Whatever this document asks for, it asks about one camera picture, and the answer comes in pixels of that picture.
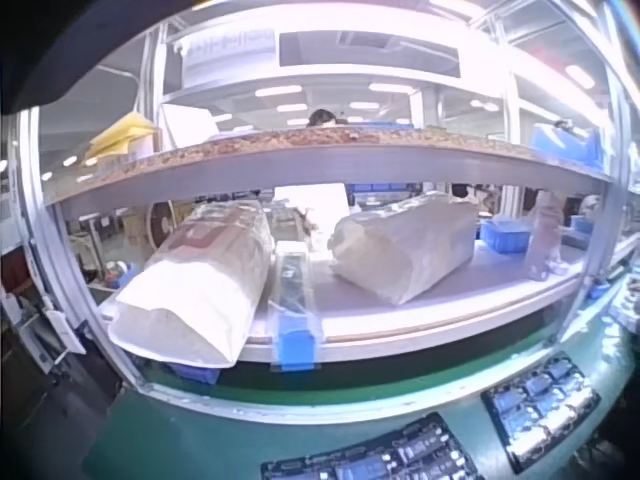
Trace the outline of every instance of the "ceiling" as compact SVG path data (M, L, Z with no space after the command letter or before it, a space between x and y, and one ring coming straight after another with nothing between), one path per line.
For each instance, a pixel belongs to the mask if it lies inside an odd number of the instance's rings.
M195 24L212 16L219 16L242 9L273 4L267 1L234 1L204 9L197 12L186 12L180 16L181 21ZM374 2L389 5L388 1ZM401 2L403 8L430 13L439 13L451 17L450 12L442 9L434 10L428 0L407 0ZM487 7L491 0L476 0L478 5ZM596 87L587 92L598 102L606 105L606 75L604 67L596 55L591 52L587 44L563 23L559 17L549 9L544 2L537 1L532 5L516 12L505 20L508 37L517 43L519 48L535 55L549 66L558 71L564 67L579 63L596 81ZM532 31L546 29L544 33L532 35ZM286 39L287 48L283 62L289 64L309 64L322 62L343 63L376 63L395 62L400 66L430 70L436 73L453 72L456 62L447 52L433 52L429 48L421 48L419 42L410 41L414 45L407 45L406 39L396 37L375 40L375 45L341 45L338 32L309 32L304 35L291 35ZM139 76L144 39L138 37L116 52L109 55L101 66L118 69ZM222 131L231 130L243 125L254 125L258 129L287 128L287 120L292 118L306 118L316 108L326 108L335 112L339 117L361 116L365 120L395 121L397 118L409 118L409 102L405 94L391 94L373 92L368 89L372 78L351 78L323 80L316 78L308 85L303 85L303 91L273 97L256 97L255 87L245 92L217 98L202 107L209 108L212 114L231 113L233 118L222 122ZM167 75L165 78L165 92L178 90L181 84L180 57L172 52L167 61ZM562 117L574 118L578 126L588 127L585 119L576 116L575 112L563 106L557 100L535 88L530 88L526 82L520 82L520 96ZM137 92L137 80L131 76L123 76L109 71L93 69L82 78L62 99L42 107L41 109L41 170L56 171L62 168L62 161L74 153L79 145L85 144L97 133L108 127L134 105ZM502 112L486 112L473 108L470 100L473 95L456 89L444 89L444 114L450 119L448 128L469 123L482 124L484 121L491 125L499 124ZM377 102L380 108L376 111L355 110L349 106L354 101ZM305 103L309 110L300 112L279 113L275 110L278 105ZM434 109L434 98L425 95L425 109Z

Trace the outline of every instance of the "shelf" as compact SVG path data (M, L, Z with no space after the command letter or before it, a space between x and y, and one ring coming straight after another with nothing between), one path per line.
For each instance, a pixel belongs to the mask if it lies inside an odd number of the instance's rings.
M315 183L492 183L601 191L608 175L509 143L424 130L336 127L221 138L138 161L102 160L93 178L44 184L67 219L169 199Z
M640 233L620 241L611 264L640 242ZM396 355L461 340L520 319L570 295L579 286L586 252L563 246L570 269L535 282L523 275L522 255L500 255L476 242L472 261L431 290L400 307L334 275L329 259L313 259L314 294L326 342L319 362L338 362ZM100 304L108 324L117 314L117 292ZM273 360L266 307L260 306L240 359Z

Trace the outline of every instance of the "workstation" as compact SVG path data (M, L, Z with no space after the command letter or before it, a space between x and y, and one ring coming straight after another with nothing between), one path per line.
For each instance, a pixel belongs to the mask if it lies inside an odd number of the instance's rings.
M409 3L176 6L7 112L7 328L45 374L118 379L89 478L550 478L614 409L640 270L618 13Z

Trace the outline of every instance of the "conveyor belt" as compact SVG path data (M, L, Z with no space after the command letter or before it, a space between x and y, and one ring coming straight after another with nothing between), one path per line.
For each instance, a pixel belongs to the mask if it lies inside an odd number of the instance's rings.
M550 334L538 311L519 321L439 347L392 357L323 364L310 372L272 372L268 364L239 362L218 385L183 380L147 363L149 380L187 392L280 405L351 403L424 390L467 377L541 342Z

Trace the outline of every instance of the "white paper bag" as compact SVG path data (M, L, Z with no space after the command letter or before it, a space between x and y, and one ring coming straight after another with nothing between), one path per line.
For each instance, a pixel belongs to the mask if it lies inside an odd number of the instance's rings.
M264 288L272 239L256 201L199 206L116 298L109 337L159 361L233 366Z
M329 247L334 271L400 305L473 256L477 208L429 192L342 219Z

